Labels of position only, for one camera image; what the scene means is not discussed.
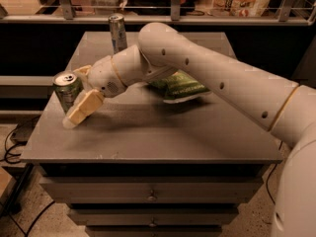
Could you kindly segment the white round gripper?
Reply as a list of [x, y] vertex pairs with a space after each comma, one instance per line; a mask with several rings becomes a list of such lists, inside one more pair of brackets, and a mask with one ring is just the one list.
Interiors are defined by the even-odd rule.
[[82, 82], [88, 81], [94, 89], [83, 90], [78, 95], [62, 121], [63, 126], [67, 129], [74, 128], [95, 112], [103, 104], [105, 97], [113, 98], [124, 93], [127, 89], [125, 72], [125, 65], [115, 55], [106, 56], [93, 66], [85, 65], [75, 69], [73, 73]]

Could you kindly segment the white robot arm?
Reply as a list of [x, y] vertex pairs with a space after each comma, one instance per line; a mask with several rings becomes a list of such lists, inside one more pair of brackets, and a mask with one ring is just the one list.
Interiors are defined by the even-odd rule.
[[75, 127], [104, 99], [177, 70], [291, 147], [279, 180], [271, 237], [316, 237], [316, 91], [310, 87], [199, 46], [165, 24], [150, 23], [135, 45], [76, 69], [86, 88], [63, 124]]

